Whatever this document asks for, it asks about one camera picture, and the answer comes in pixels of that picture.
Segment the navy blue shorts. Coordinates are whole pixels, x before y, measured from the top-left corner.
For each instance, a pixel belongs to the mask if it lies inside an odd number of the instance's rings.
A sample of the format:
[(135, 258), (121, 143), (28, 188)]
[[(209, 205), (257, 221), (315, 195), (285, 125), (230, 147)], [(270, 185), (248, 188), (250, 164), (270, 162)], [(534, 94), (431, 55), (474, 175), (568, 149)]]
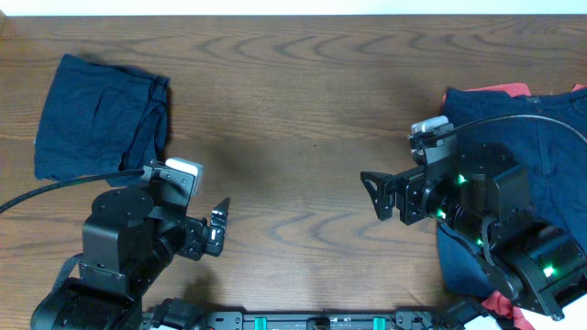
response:
[(170, 79), (128, 66), (61, 58), (35, 139), (34, 174), (64, 182), (140, 170), (168, 137)]

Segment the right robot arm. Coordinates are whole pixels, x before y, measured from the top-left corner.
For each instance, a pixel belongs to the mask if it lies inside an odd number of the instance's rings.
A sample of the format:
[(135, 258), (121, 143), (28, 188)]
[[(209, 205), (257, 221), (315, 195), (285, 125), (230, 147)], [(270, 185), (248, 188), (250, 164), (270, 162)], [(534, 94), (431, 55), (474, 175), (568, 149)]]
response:
[(504, 145), (449, 145), (416, 155), (417, 167), (360, 179), (380, 220), (434, 218), (456, 234), (493, 287), (520, 308), (560, 321), (586, 293), (586, 257), (562, 228), (534, 214), (526, 168)]

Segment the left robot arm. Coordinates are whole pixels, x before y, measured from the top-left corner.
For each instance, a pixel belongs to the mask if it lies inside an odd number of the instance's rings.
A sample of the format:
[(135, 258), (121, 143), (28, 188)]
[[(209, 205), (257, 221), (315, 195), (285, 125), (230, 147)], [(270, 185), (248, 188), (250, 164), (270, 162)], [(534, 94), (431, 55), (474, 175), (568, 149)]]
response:
[(104, 192), (83, 224), (83, 251), (66, 260), (34, 310), (33, 329), (205, 329), (205, 311), (178, 298), (142, 300), (175, 256), (222, 253), (230, 200), (209, 219), (187, 214), (187, 185), (162, 179)]

